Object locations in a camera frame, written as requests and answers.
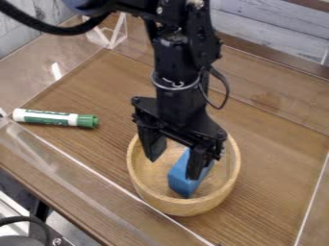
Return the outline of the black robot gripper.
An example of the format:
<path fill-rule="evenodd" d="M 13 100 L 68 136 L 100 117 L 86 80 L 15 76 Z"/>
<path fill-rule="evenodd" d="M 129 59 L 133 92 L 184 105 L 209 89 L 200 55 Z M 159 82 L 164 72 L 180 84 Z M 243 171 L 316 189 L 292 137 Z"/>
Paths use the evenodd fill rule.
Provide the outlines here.
<path fill-rule="evenodd" d="M 221 155 L 227 133 L 207 114 L 209 73 L 189 81 L 171 81 L 151 73 L 155 97 L 133 97 L 132 121 L 145 157 L 155 162 L 167 148 L 167 139 L 189 148 L 184 177 L 197 180 L 201 171 Z"/>

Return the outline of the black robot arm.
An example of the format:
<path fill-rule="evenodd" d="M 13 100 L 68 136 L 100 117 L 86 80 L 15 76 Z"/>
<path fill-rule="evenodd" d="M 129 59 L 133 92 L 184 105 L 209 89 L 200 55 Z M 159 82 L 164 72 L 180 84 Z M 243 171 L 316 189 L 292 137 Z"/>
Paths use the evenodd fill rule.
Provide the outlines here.
<path fill-rule="evenodd" d="M 184 169 L 188 180 L 199 178 L 212 160 L 220 158 L 227 133 L 207 115 L 209 77 L 221 41 L 213 33 L 209 0 L 61 0 L 88 20 L 70 27 L 48 24 L 25 13 L 7 0 L 0 0 L 0 13 L 29 28 L 57 36 L 74 36 L 92 30 L 114 12 L 142 19 L 153 49 L 151 82 L 153 98 L 136 96 L 132 121 L 145 156 L 156 160 L 172 139 L 189 149 Z"/>

